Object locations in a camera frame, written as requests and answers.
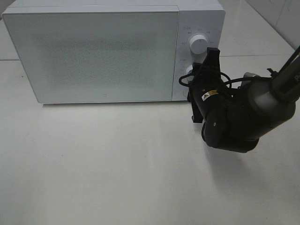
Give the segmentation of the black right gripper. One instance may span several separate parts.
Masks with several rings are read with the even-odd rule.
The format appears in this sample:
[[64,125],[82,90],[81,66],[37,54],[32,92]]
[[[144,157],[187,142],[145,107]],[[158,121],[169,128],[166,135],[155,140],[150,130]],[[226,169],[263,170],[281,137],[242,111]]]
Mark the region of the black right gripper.
[[229,76],[220,71],[220,50],[208,47],[207,55],[201,63],[193,64],[193,80],[188,82],[188,100],[192,106],[192,121],[202,123],[204,117],[222,108],[226,98],[219,94],[218,89],[224,83],[222,78]]

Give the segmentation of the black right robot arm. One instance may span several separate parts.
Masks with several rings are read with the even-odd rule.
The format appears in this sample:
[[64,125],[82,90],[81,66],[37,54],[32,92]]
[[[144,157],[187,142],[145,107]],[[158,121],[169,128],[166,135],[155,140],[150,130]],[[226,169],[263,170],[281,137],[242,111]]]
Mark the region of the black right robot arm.
[[192,121],[213,148],[246,153],[260,137],[291,119],[300,98],[300,52],[295,50],[270,77],[246,73],[223,81],[220,51],[208,48],[203,63],[194,63],[188,83]]

